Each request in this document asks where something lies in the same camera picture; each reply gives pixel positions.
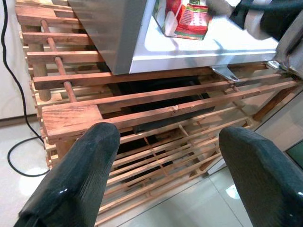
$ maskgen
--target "metal clip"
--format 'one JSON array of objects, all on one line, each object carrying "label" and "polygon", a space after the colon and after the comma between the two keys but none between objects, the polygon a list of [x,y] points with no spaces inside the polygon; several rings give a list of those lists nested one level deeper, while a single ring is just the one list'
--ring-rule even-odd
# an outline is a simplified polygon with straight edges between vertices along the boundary
[{"label": "metal clip", "polygon": [[224,77],[227,80],[231,80],[233,82],[239,82],[239,78],[237,78],[232,71],[226,65],[212,66],[213,72]]}]

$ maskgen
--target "gray metal panel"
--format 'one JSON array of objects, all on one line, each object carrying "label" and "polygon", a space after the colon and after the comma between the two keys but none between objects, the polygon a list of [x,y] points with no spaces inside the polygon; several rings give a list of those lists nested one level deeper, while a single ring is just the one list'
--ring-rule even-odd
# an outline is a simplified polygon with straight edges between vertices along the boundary
[{"label": "gray metal panel", "polygon": [[129,73],[147,0],[69,0],[113,74]]}]

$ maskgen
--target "wooden frame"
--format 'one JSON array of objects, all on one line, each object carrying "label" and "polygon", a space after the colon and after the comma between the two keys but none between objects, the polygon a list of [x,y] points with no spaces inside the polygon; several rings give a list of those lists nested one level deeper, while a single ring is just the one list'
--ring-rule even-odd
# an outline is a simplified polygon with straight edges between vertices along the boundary
[{"label": "wooden frame", "polygon": [[[121,137],[121,144],[138,140],[146,143],[116,156],[96,225],[205,174],[212,161],[221,156],[217,135],[222,128],[255,127],[302,84],[278,73],[244,77],[232,83],[214,76],[208,67],[115,76],[99,69],[98,64],[104,60],[83,33],[67,1],[53,0],[53,3],[46,5],[39,0],[16,3],[48,164],[58,163],[74,141],[98,122],[110,122],[121,133],[128,132]],[[63,31],[52,32],[50,27]],[[235,72],[265,68],[263,62],[230,66]],[[120,82],[186,76],[199,76],[201,84],[123,96],[109,88]],[[212,93],[211,97],[139,113],[123,111],[133,105],[205,92]],[[272,92],[277,94],[253,115],[239,104],[240,100]],[[139,134],[132,132],[133,126],[142,123],[213,106],[214,111],[191,119]],[[235,117],[225,117],[231,113]],[[158,141],[150,144],[150,136]],[[132,202],[138,197],[142,198],[139,202]]]}]

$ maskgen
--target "tile floor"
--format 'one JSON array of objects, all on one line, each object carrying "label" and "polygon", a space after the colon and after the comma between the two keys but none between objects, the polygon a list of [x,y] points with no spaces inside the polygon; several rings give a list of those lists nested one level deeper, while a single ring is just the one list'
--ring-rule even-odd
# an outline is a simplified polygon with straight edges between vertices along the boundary
[{"label": "tile floor", "polygon": [[[32,124],[38,130],[38,123]],[[43,177],[28,178],[15,173],[7,163],[7,152],[20,140],[32,137],[26,125],[0,128],[0,226],[11,227],[18,212]],[[17,148],[12,162],[26,173],[46,170],[45,154],[38,140]],[[138,207],[100,227],[251,227],[233,187],[227,168],[196,179],[157,200]]]}]

